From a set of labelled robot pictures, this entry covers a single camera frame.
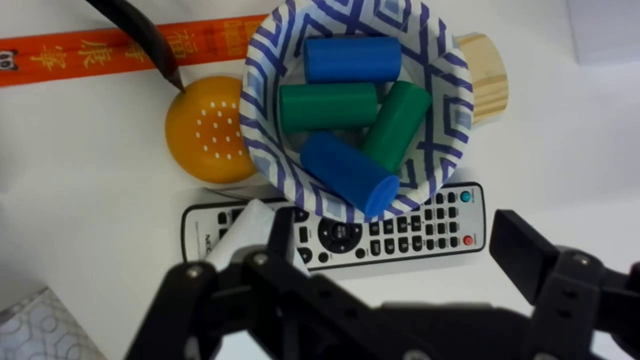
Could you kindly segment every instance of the orange lid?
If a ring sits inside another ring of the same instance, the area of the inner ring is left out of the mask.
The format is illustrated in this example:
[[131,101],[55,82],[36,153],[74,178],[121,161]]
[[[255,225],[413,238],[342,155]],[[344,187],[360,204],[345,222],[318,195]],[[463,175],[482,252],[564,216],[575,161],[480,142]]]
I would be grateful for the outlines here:
[[236,78],[202,78],[165,113],[170,151],[204,181],[231,184],[255,171],[240,133],[240,87]]

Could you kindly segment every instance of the orange ribbon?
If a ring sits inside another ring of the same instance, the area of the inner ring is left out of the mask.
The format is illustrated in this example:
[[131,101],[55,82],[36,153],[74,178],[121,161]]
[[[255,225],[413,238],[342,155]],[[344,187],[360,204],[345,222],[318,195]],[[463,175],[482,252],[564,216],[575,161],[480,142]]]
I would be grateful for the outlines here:
[[[178,63],[238,59],[264,16],[158,26]],[[119,30],[0,38],[0,87],[63,78],[147,70],[154,63]]]

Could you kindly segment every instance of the green cylinder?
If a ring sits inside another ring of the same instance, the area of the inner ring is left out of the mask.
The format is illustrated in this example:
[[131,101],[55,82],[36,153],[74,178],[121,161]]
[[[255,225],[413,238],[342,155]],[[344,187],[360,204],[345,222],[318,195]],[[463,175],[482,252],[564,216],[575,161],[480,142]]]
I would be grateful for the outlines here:
[[432,96],[426,89],[410,82],[395,82],[362,142],[362,151],[384,170],[398,173],[430,104]]
[[366,127],[377,116],[373,83],[280,86],[281,131]]

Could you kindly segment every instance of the paper bowl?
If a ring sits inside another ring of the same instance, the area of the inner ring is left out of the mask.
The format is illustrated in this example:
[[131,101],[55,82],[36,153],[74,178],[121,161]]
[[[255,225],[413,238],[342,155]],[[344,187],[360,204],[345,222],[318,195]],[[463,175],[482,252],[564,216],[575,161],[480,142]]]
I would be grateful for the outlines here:
[[[277,126],[277,87],[303,73],[309,36],[391,36],[402,43],[402,78],[433,101],[400,170],[400,193],[377,217],[335,195],[299,165]],[[472,82],[445,24],[420,0],[296,0],[258,28],[245,55],[240,127],[255,167],[296,206],[335,222],[372,222],[418,207],[458,167],[473,116]]]

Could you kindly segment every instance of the remote control button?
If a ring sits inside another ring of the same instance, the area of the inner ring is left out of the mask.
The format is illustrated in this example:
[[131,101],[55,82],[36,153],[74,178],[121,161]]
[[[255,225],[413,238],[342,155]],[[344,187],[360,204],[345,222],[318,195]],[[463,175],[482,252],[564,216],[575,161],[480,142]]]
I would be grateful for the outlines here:
[[472,192],[463,190],[463,192],[460,193],[460,199],[462,199],[462,202],[469,202],[469,199],[473,199],[473,195],[472,195]]
[[402,253],[408,252],[408,238],[400,238],[398,248]]
[[308,220],[308,211],[303,211],[303,210],[293,211],[293,222],[306,222],[306,220]]
[[240,217],[242,207],[231,210],[231,222],[236,222],[236,217]]
[[299,242],[308,242],[308,228],[298,230]]
[[420,232],[420,228],[421,228],[421,217],[420,216],[411,216],[411,230]]
[[395,252],[395,242],[391,238],[384,239],[384,252],[394,253]]
[[411,245],[413,245],[413,252],[420,252],[420,249],[421,249],[421,238],[420,238],[420,236],[413,236],[413,238],[411,238]]
[[303,263],[308,263],[309,259],[313,259],[313,252],[308,248],[298,248],[298,253],[302,257]]
[[408,232],[408,220],[405,217],[398,217],[398,232]]
[[204,236],[204,252],[205,252],[205,253],[211,253],[211,249],[213,249],[213,239],[211,239],[210,233],[205,233],[205,236]]
[[226,213],[218,211],[218,223],[226,223]]
[[476,243],[473,236],[463,236],[462,242],[463,242],[463,245]]
[[379,222],[367,223],[367,233],[370,233],[370,236],[377,236],[377,233],[379,233]]
[[379,256],[379,242],[377,239],[372,239],[370,248],[372,248],[372,256]]
[[394,220],[384,220],[384,233],[394,233]]
[[342,223],[331,220],[321,220],[318,225],[320,243],[334,253],[349,252],[358,245],[362,238],[360,223]]

